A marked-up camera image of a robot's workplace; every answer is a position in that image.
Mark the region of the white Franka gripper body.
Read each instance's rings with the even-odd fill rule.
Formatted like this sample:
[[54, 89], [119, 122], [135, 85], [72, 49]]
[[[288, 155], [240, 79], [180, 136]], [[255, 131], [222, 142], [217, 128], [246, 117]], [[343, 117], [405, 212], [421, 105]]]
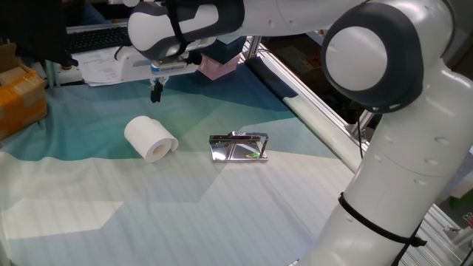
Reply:
[[118, 77], [121, 81], [139, 81], [163, 76], [193, 73], [197, 64], [188, 63], [184, 58], [167, 58], [151, 61], [142, 56], [134, 47], [119, 47], [116, 50]]

